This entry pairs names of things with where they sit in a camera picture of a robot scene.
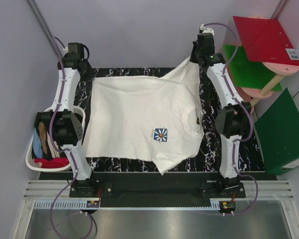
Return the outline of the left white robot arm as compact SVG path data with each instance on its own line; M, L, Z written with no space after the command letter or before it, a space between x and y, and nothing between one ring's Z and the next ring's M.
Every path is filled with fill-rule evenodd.
M63 57L59 57L58 86L54 101L41 120L49 131L51 143L64 153L73 172L71 190L78 196L93 197L98 190L96 179L82 147L84 129L74 114L74 98L79 82L94 79L88 62L89 50L83 43L72 42Z

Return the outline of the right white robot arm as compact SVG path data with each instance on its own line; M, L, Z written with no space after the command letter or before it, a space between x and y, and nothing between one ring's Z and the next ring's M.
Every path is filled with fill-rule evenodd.
M239 147L244 128L251 124L250 103L245 103L237 93L226 71L222 54L215 53L214 35L200 31L193 42L190 62L201 67L213 84L221 111L216 117L216 131L221 137L221 163L216 181L216 191L221 197L243 191L239 176Z

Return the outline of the white daisy t-shirt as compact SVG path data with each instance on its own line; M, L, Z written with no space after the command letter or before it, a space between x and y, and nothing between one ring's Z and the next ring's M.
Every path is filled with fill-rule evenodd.
M163 77L96 78L86 156L148 161L161 174L195 157L204 136L199 83L188 59Z

